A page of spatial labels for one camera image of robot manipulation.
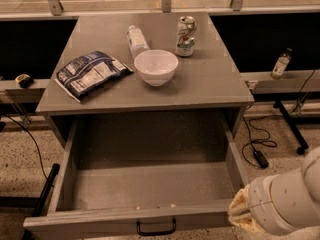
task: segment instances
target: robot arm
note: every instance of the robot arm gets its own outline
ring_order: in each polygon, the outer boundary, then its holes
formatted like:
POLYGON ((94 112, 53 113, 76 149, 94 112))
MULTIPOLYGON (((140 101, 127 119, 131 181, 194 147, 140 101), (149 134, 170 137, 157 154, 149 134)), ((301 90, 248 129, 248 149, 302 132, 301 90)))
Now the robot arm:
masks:
POLYGON ((248 231, 286 235, 320 225, 320 147, 302 167, 259 177, 241 189, 229 207, 229 221, 248 231))

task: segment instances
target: tape measure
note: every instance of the tape measure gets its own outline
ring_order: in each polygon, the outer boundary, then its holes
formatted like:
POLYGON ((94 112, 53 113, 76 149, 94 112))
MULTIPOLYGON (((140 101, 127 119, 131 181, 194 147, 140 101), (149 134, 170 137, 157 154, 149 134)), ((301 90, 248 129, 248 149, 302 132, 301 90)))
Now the tape measure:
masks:
POLYGON ((27 88, 34 82, 33 78, 27 74, 17 76, 15 80, 21 88, 27 88))

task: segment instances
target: gray tabletop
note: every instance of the gray tabletop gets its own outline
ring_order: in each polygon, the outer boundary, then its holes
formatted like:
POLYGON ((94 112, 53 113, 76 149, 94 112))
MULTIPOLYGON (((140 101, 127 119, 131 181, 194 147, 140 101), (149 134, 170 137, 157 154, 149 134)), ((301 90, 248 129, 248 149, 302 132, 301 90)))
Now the gray tabletop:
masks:
POLYGON ((151 49, 174 53, 181 13, 111 14, 80 17, 49 81, 37 112, 51 115, 137 110, 237 107, 253 97, 206 13, 188 13, 197 23, 191 57, 178 57, 173 79, 161 87, 143 82, 135 72, 106 83, 79 104, 54 81, 56 72, 72 59, 99 50, 136 71, 127 44, 130 25, 140 27, 151 49))

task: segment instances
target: black metal leg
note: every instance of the black metal leg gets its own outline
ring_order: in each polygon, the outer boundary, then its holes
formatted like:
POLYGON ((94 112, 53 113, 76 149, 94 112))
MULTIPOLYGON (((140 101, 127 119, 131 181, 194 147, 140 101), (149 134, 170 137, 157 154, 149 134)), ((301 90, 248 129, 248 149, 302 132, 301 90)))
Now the black metal leg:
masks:
POLYGON ((280 100, 277 100, 275 105, 275 108, 279 108, 283 117, 285 118, 285 120, 287 121, 288 125, 290 126, 292 132, 294 133, 294 135, 296 136, 297 140, 300 143, 300 147, 297 148, 297 153, 299 155, 303 155, 305 153, 305 150, 309 148, 307 142, 305 141, 305 139, 303 138, 303 136, 301 135, 299 129, 297 128, 296 124, 294 123, 293 119, 290 117, 290 115, 288 114, 287 110, 285 109, 285 107, 283 106, 282 102, 280 100))
MULTIPOLYGON (((54 179, 55 179, 56 175, 58 174, 59 169, 60 169, 59 164, 54 164, 52 166, 48 180, 42 189, 40 198, 38 199, 38 202, 37 202, 35 209, 32 213, 32 217, 37 217, 37 216, 41 215, 42 209, 43 209, 44 204, 48 198, 51 187, 53 186, 54 179)), ((31 239, 32 239, 32 233, 29 230, 25 230, 23 237, 22 237, 22 240, 31 240, 31 239)))

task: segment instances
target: clear bottle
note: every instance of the clear bottle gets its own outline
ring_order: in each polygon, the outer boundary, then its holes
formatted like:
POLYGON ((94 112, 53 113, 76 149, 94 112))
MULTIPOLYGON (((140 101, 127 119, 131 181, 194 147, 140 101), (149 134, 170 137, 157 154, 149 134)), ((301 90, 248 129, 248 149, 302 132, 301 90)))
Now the clear bottle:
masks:
POLYGON ((274 68, 271 72, 271 77, 273 79, 279 80, 282 77, 289 62, 291 61, 291 53, 292 53, 292 49, 287 48, 286 51, 284 51, 283 53, 280 54, 280 56, 276 62, 276 65, 274 66, 274 68))
POLYGON ((128 28, 127 40, 133 60, 140 53, 150 50, 150 47, 140 28, 131 25, 128 28))

